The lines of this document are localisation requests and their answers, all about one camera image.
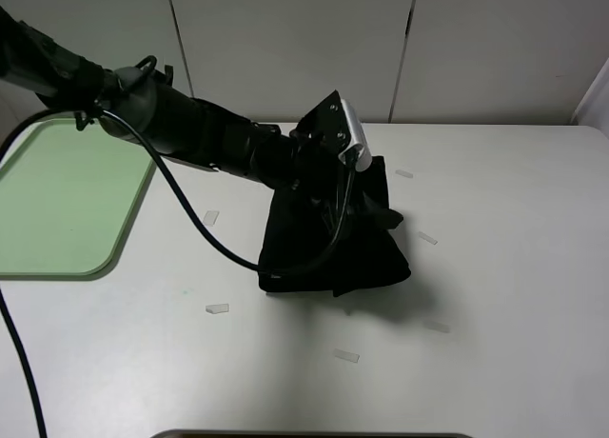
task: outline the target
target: black fabric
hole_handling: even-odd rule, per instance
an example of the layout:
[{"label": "black fabric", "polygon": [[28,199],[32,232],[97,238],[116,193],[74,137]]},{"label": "black fabric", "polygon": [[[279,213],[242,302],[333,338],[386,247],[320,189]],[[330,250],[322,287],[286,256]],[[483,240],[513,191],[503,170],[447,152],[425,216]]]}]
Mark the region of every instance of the black fabric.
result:
[{"label": "black fabric", "polygon": [[[389,208],[382,157],[375,157],[370,169],[358,173],[354,196],[364,190],[381,209]],[[319,210],[308,198],[292,189],[278,189],[271,202],[259,265],[279,269],[304,264],[329,239]],[[408,262],[389,232],[379,229],[373,217],[362,217],[352,223],[348,237],[318,270],[281,278],[260,274],[259,285],[267,292],[332,290],[339,296],[355,289],[389,286],[409,276]]]}]

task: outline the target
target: cable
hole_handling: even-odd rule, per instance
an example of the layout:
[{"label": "cable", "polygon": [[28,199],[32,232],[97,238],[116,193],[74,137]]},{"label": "cable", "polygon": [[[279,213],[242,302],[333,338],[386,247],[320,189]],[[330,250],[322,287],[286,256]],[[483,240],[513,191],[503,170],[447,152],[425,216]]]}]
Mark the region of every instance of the cable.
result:
[{"label": "cable", "polygon": [[169,187],[171,188],[171,190],[175,194],[176,198],[180,202],[180,205],[182,205],[182,208],[186,212],[188,218],[190,219],[190,221],[192,222],[194,227],[197,230],[199,230],[199,233],[201,233],[203,235],[203,237],[214,248],[216,248],[220,253],[222,253],[225,257],[232,260],[236,264],[238,264],[246,269],[251,269],[253,271],[257,271],[259,273],[268,274],[268,275],[272,275],[272,276],[301,275],[301,274],[309,273],[309,272],[313,271],[314,269],[317,269],[320,265],[325,263],[325,261],[327,261],[330,258],[330,256],[332,255],[332,253],[334,252],[334,249],[338,245],[338,242],[341,239],[341,234],[343,232],[344,221],[346,219],[346,214],[347,214],[347,208],[348,208],[349,200],[351,199],[351,191],[353,189],[353,181],[355,180],[355,168],[353,168],[353,167],[349,168],[349,173],[347,175],[346,189],[344,191],[343,206],[341,208],[341,214],[339,216],[339,221],[334,230],[330,243],[321,252],[321,254],[318,255],[315,259],[313,259],[310,262],[303,264],[303,265],[290,267],[287,269],[273,269],[273,270],[264,269],[264,268],[260,267],[259,265],[253,264],[253,263],[247,261],[246,259],[240,257],[239,255],[235,254],[233,251],[231,251],[227,247],[225,247],[221,242],[219,242],[211,234],[211,232],[206,228],[206,226],[203,225],[203,223],[201,222],[201,219],[199,219],[199,216],[197,215],[195,210],[190,205],[190,202],[188,202],[187,197],[182,192],[182,189],[180,188],[180,186],[176,182],[175,178],[171,174],[171,171],[169,171],[169,169],[167,168],[167,165],[165,165],[165,162],[161,158],[161,155],[159,155],[159,153],[156,151],[156,149],[150,144],[150,142],[143,135],[141,135],[139,132],[137,132],[127,121],[125,121],[120,116],[117,116],[113,112],[110,112],[110,111],[107,111],[104,109],[103,114],[106,117],[114,120],[115,122],[118,122],[123,128],[127,129],[128,132],[130,134],[132,134],[142,144],[144,149],[146,149],[147,153],[150,155],[150,157],[152,158],[152,160],[154,161],[156,166],[159,168],[159,170],[161,171],[161,173],[167,180]]},{"label": "cable", "polygon": [[[28,117],[23,122],[19,123],[19,125],[17,127],[15,127],[9,133],[9,136],[2,143],[2,145],[0,145],[0,163],[2,162],[2,159],[4,159],[5,155],[7,154],[7,152],[10,149],[10,146],[14,143],[14,141],[17,139],[17,137],[25,129],[27,129],[31,124],[33,124],[34,122],[41,121],[41,120],[45,119],[46,117],[56,115],[59,113],[65,113],[65,112],[70,112],[70,111],[65,111],[63,109],[44,109],[44,110],[37,112],[37,113],[33,114],[32,116]],[[330,256],[332,255],[332,253],[334,252],[334,249],[336,248],[339,240],[341,239],[341,234],[342,234],[343,228],[344,228],[344,221],[346,219],[348,203],[351,198],[351,191],[353,189],[353,182],[355,180],[355,168],[354,167],[349,167],[349,172],[347,175],[347,182],[346,182],[346,189],[344,192],[343,206],[341,208],[341,213],[339,216],[339,221],[338,221],[337,227],[334,230],[330,243],[322,251],[322,253],[320,255],[318,255],[315,259],[313,259],[312,261],[310,261],[304,265],[301,265],[301,266],[296,266],[296,267],[292,267],[289,269],[278,269],[278,270],[263,269],[262,267],[260,267],[256,264],[253,264],[251,262],[248,262],[246,259],[238,256],[237,254],[235,254],[234,252],[229,250],[222,243],[220,243],[211,234],[211,232],[209,230],[207,230],[207,228],[201,222],[201,219],[199,219],[199,216],[197,215],[195,210],[192,208],[192,205],[190,204],[190,202],[188,202],[187,197],[182,192],[182,189],[180,188],[180,186],[176,182],[175,178],[173,177],[173,175],[167,168],[167,165],[165,165],[165,162],[163,161],[163,159],[161,158],[159,153],[156,151],[156,149],[154,149],[154,147],[150,144],[150,142],[144,136],[142,136],[140,133],[138,133],[127,121],[125,121],[123,118],[117,116],[116,114],[114,114],[110,111],[107,111],[107,110],[103,110],[102,113],[106,117],[109,117],[110,119],[114,120],[115,122],[118,122],[123,128],[127,129],[129,131],[129,133],[131,133],[142,144],[142,146],[146,149],[146,151],[148,152],[148,154],[150,155],[150,157],[152,158],[152,160],[154,161],[156,166],[159,168],[159,170],[161,171],[161,173],[167,180],[169,187],[171,188],[171,190],[175,194],[176,198],[180,202],[180,205],[182,205],[182,208],[186,212],[188,218],[190,219],[190,221],[192,222],[194,227],[197,230],[199,230],[199,232],[204,236],[204,238],[214,248],[216,248],[220,253],[222,253],[225,257],[232,260],[236,264],[238,264],[242,267],[245,267],[246,269],[251,269],[251,270],[254,270],[254,271],[257,271],[257,272],[260,272],[263,274],[268,274],[268,275],[287,276],[287,275],[306,274],[308,272],[311,272],[314,269],[317,269],[320,265],[322,265],[325,261],[327,261],[330,258]],[[31,398],[31,403],[32,403],[33,409],[34,409],[34,416],[36,418],[36,425],[38,427],[38,435],[40,438],[48,438],[47,428],[45,426],[45,418],[44,418],[44,415],[42,412],[42,406],[40,404],[40,397],[38,396],[38,389],[36,388],[36,383],[34,381],[34,377],[31,372],[31,367],[29,366],[28,356],[26,354],[26,350],[23,346],[23,343],[21,342],[21,338],[19,337],[19,333],[17,332],[17,328],[15,327],[14,323],[12,322],[12,318],[10,317],[10,313],[9,313],[9,308],[7,307],[7,303],[4,299],[4,295],[2,294],[1,289],[0,289],[0,311],[2,313],[2,317],[7,326],[7,329],[9,331],[10,339],[12,340],[12,343],[15,346],[15,350],[19,357],[19,362],[21,363],[21,368],[22,368],[25,378],[26,378],[26,383],[28,385],[28,391],[29,391],[29,397]]]},{"label": "cable", "polygon": [[153,55],[149,55],[142,59],[135,68],[141,70],[142,73],[131,83],[129,84],[121,93],[123,97],[129,95],[134,90],[136,90],[144,81],[148,79],[148,77],[152,74],[157,64],[156,57]]},{"label": "cable", "polygon": [[4,140],[4,143],[0,145],[0,162],[2,162],[4,156],[7,154],[7,152],[9,152],[10,146],[14,143],[17,137],[21,133],[23,133],[23,131],[27,129],[31,124],[33,124],[34,122],[42,121],[46,117],[66,112],[69,112],[70,114],[72,113],[72,111],[66,111],[65,109],[43,109],[42,111],[36,112],[32,116],[20,122],[17,127],[10,131],[9,136],[7,136],[7,139]]},{"label": "cable", "polygon": [[[46,117],[52,116],[54,114],[58,114],[61,112],[65,112],[63,109],[45,109],[43,111],[37,112],[32,116],[28,117],[23,122],[19,123],[17,127],[15,127],[10,133],[7,139],[0,145],[0,162],[9,151],[10,145],[14,143],[17,137],[29,127],[29,125],[34,122],[40,121]],[[45,417],[42,413],[42,406],[40,405],[40,397],[38,396],[38,389],[36,388],[36,382],[34,381],[34,376],[31,372],[31,368],[29,367],[28,355],[26,354],[26,350],[23,347],[23,343],[21,342],[21,338],[19,337],[19,333],[17,332],[17,328],[12,322],[12,318],[10,317],[9,307],[7,307],[7,302],[4,299],[4,295],[2,294],[2,290],[0,289],[0,312],[2,313],[2,318],[4,319],[5,324],[7,325],[7,330],[9,331],[10,339],[15,346],[15,351],[17,352],[17,356],[19,357],[19,362],[21,363],[21,369],[23,370],[23,374],[26,377],[26,383],[28,385],[29,398],[31,398],[31,404],[34,408],[34,416],[36,417],[36,426],[38,427],[38,436],[40,438],[47,438],[47,427],[45,426]]]},{"label": "cable", "polygon": [[42,407],[40,406],[40,397],[38,396],[38,389],[36,388],[36,382],[34,381],[34,375],[31,373],[31,368],[29,367],[28,355],[26,354],[26,350],[23,347],[23,343],[21,343],[21,338],[19,338],[19,333],[17,332],[17,328],[12,322],[12,318],[10,317],[9,308],[7,307],[7,302],[4,300],[4,295],[2,295],[2,290],[0,289],[0,311],[2,312],[2,317],[4,318],[4,322],[7,325],[7,329],[9,330],[10,339],[15,346],[15,350],[17,351],[17,355],[19,356],[19,362],[21,362],[21,368],[23,369],[23,374],[26,377],[26,383],[28,384],[29,397],[31,398],[31,404],[34,407],[34,416],[36,416],[36,425],[38,426],[38,436],[40,438],[47,438],[47,427],[45,426],[45,417],[42,414]]}]

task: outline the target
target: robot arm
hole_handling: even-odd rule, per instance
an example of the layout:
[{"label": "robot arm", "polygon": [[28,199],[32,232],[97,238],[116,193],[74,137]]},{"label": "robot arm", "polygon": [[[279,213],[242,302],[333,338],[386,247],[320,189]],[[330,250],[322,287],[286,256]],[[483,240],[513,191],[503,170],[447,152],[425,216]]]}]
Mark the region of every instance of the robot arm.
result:
[{"label": "robot arm", "polygon": [[[99,119],[110,135],[142,144],[197,230],[223,255],[258,271],[262,289],[307,289],[316,284],[307,275],[315,273],[322,289],[345,293],[410,274],[386,232],[403,218],[388,207],[383,159],[373,160],[355,111],[337,91],[286,136],[276,125],[183,95],[171,86],[172,68],[155,67],[149,56],[106,70],[0,8],[0,79],[33,90],[49,108],[74,111],[77,129]],[[0,156],[7,147],[0,145]],[[215,240],[159,154],[275,189],[259,265]],[[343,280],[339,286],[335,278]]]},{"label": "robot arm", "polygon": [[[57,45],[0,9],[0,78],[35,91],[52,108],[95,117],[100,109],[123,118],[162,155],[208,169],[220,169],[277,189],[298,184],[312,197],[335,189],[339,165],[353,157],[358,171],[371,163],[354,110],[330,94],[291,132],[258,124],[213,103],[192,99],[171,86],[173,71],[155,68],[147,57],[135,67],[105,70]],[[135,138],[108,119],[104,130]],[[77,124],[82,129],[86,121]]]}]

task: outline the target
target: green tray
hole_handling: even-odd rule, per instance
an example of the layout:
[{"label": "green tray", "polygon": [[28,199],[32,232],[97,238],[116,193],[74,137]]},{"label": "green tray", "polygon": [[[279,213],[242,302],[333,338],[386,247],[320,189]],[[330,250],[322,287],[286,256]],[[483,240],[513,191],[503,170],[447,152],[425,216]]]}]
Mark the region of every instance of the green tray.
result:
[{"label": "green tray", "polygon": [[127,236],[154,168],[95,124],[40,124],[0,169],[0,277],[82,277]]}]

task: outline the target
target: white tabletop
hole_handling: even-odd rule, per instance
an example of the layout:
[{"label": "white tabletop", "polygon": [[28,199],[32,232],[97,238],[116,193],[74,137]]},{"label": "white tabletop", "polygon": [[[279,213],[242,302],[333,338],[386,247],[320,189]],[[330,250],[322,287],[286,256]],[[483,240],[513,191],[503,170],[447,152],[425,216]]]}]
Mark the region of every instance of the white tabletop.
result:
[{"label": "white tabletop", "polygon": [[[107,276],[3,283],[49,437],[608,436],[609,140],[579,127],[365,130],[406,217],[396,237],[414,273],[401,285],[266,296],[207,245],[158,172]],[[271,191],[170,168],[201,215],[220,211],[213,232],[256,260]],[[229,313],[205,312],[221,303]],[[0,386],[0,436],[36,436],[4,327]]]}]

